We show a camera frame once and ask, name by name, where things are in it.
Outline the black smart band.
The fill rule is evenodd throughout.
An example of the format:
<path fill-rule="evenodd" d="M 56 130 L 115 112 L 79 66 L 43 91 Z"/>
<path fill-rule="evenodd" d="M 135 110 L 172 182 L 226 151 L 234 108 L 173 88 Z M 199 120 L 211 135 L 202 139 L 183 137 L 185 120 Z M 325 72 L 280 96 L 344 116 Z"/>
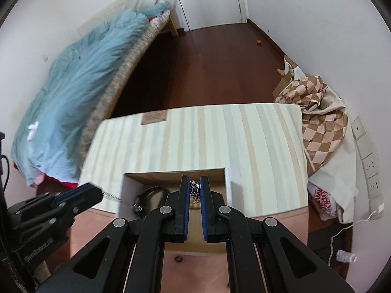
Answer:
<path fill-rule="evenodd" d="M 135 197 L 132 206 L 133 212 L 138 217 L 145 217 L 149 213 L 149 210 L 152 208 L 152 205 L 155 203 L 153 198 L 156 194 L 160 194 L 158 207 L 164 206 L 166 204 L 166 200 L 170 192 L 164 187 L 154 186 L 146 189 L 141 194 Z"/>

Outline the white cardboard box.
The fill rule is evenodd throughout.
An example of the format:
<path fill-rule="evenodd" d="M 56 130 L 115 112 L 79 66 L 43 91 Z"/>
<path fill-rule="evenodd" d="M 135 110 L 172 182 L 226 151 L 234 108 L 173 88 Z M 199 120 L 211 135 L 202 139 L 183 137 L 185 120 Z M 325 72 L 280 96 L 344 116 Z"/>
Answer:
<path fill-rule="evenodd" d="M 166 243 L 165 250 L 172 253 L 185 255 L 223 254 L 226 252 L 224 243 L 207 243 L 204 241 L 201 222 L 201 210 L 191 209 L 190 205 L 177 205 L 178 195 L 182 185 L 182 177 L 187 176 L 189 181 L 199 182 L 203 176 L 208 177 L 210 190 L 218 192 L 224 198 L 226 204 L 232 199 L 231 179 L 227 168 L 201 169 L 193 171 L 165 171 L 151 173 L 126 173 L 120 192 L 120 203 L 116 217 L 128 220 L 132 233 L 138 234 L 141 230 L 143 219 L 138 217 L 133 210 L 135 199 L 148 188 L 161 187 L 169 192 L 166 205 L 170 206 L 173 214 L 167 223 L 168 231 L 174 231 L 176 227 L 175 214 L 179 213 L 181 231 L 187 231 L 187 237 L 183 243 Z"/>

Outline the red bed sheet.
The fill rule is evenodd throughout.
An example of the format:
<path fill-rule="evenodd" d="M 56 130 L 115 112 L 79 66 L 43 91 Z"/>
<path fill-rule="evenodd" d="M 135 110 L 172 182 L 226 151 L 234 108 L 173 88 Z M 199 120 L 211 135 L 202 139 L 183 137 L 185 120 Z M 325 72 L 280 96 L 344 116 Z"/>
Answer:
<path fill-rule="evenodd" d="M 63 187 L 68 187 L 68 188 L 72 188 L 72 189 L 75 189 L 78 187 L 78 183 L 59 181 L 58 179 L 56 179 L 54 177 L 50 177 L 44 173 L 38 174 L 38 178 L 36 178 L 33 181 L 32 186 L 37 187 L 37 186 L 43 184 L 44 182 L 55 182 L 56 184 L 59 184 Z"/>

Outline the blue duvet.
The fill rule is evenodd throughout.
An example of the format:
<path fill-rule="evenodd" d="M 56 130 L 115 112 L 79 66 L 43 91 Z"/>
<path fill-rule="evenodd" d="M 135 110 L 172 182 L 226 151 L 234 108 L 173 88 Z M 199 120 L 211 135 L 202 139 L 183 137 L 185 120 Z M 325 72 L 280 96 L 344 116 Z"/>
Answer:
<path fill-rule="evenodd" d="M 78 182 L 84 126 L 150 20 L 169 9 L 167 2 L 142 11 L 126 9 L 91 29 L 53 61 L 11 148 L 11 157 L 28 186 L 39 173 L 63 182 Z M 36 121 L 38 130 L 28 141 L 28 125 Z"/>

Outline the white tissue on duvet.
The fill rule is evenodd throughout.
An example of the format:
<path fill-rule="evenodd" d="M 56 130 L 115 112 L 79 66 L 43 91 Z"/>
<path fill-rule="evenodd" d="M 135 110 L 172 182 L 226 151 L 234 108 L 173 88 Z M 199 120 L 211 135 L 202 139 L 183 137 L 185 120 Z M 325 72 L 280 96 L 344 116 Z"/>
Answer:
<path fill-rule="evenodd" d="M 28 136 L 26 138 L 28 141 L 33 140 L 33 138 L 35 137 L 36 131 L 38 130 L 38 127 L 39 127 L 39 122 L 38 121 L 28 125 L 29 133 L 28 133 Z"/>

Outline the pink striped table mat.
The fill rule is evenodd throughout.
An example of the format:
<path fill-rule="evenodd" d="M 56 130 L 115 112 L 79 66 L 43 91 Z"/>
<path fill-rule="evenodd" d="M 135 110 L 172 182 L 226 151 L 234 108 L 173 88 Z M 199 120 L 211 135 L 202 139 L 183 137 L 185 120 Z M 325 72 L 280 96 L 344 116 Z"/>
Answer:
<path fill-rule="evenodd" d="M 146 187 L 178 188 L 182 176 L 207 176 L 211 188 L 245 216 L 281 221 L 308 237 L 307 165 L 302 113 L 293 105 L 240 104 L 176 108 L 103 121 L 91 142 L 81 183 L 104 199 L 76 218 L 77 253 L 116 217 L 129 220 Z"/>

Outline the bed with checkered mattress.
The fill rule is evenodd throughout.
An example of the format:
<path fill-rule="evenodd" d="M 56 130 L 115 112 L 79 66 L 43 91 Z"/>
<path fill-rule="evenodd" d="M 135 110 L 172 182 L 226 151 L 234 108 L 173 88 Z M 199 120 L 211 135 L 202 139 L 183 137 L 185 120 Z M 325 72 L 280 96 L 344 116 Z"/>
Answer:
<path fill-rule="evenodd" d="M 120 68 L 114 75 L 111 83 L 109 83 L 108 88 L 105 90 L 103 96 L 100 98 L 96 108 L 94 108 L 91 117 L 89 117 L 87 124 L 84 126 L 82 132 L 82 146 L 79 152 L 79 164 L 80 172 L 82 170 L 84 161 L 86 159 L 89 147 L 93 141 L 93 137 L 99 128 L 99 125 L 104 121 L 104 119 L 109 118 L 111 113 L 118 102 L 118 99 L 121 95 L 122 90 L 127 84 L 130 75 L 137 67 L 140 59 L 157 37 L 157 35 L 162 31 L 162 29 L 168 24 L 170 19 L 170 13 L 174 8 L 174 0 L 164 0 L 170 4 L 170 9 L 164 12 L 161 17 L 155 17 L 150 20 L 146 32 L 142 34 L 139 41 L 131 48 L 128 54 L 125 56 L 123 63 Z M 102 24 L 103 22 L 100 19 L 93 19 L 93 17 L 82 24 L 79 27 L 79 39 L 82 38 L 86 33 L 91 31 L 94 27 Z"/>

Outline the red patterned plastic bag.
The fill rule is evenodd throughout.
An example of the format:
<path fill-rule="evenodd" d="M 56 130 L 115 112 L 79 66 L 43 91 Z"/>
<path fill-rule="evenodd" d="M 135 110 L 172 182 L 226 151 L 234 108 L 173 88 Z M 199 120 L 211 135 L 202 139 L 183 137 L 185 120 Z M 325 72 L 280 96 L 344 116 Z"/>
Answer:
<path fill-rule="evenodd" d="M 315 206 L 322 221 L 338 218 L 339 205 L 328 192 L 311 182 L 307 183 L 307 190 L 309 200 Z"/>

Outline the checkered beige blanket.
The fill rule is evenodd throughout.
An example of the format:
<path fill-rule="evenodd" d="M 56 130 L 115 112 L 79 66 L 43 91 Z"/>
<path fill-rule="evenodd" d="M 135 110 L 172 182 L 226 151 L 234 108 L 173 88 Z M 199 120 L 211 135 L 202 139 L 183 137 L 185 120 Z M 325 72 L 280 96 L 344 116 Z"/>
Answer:
<path fill-rule="evenodd" d="M 300 107 L 307 172 L 312 175 L 341 145 L 348 125 L 346 107 L 320 76 L 304 73 L 288 56 L 278 72 L 281 80 L 273 92 L 274 102 Z"/>

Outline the white pillow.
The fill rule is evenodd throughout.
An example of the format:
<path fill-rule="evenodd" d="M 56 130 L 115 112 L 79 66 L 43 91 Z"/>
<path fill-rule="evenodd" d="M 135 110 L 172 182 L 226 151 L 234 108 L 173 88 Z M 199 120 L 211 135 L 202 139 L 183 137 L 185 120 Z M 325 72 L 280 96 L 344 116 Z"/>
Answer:
<path fill-rule="evenodd" d="M 93 15 L 93 19 L 108 21 L 126 9 L 142 11 L 164 0 L 115 0 Z"/>

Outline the white wall power strip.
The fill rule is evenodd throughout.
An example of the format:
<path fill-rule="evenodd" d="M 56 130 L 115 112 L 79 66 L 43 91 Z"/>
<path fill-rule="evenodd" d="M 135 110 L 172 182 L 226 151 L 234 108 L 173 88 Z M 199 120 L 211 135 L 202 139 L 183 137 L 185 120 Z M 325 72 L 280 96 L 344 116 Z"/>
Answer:
<path fill-rule="evenodd" d="M 362 123 L 360 116 L 353 120 L 351 128 L 367 186 L 370 208 L 369 219 L 377 220 L 383 217 L 385 209 L 379 158 L 372 137 Z"/>

